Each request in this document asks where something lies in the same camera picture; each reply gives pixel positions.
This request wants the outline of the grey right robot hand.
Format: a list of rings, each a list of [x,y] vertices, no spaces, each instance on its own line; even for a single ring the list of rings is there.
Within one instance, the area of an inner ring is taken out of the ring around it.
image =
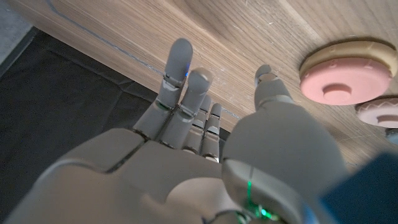
[[[132,130],[114,128],[54,162],[8,223],[333,223],[321,196],[347,176],[329,132],[267,65],[255,111],[219,147],[212,74],[170,49],[160,93]]]

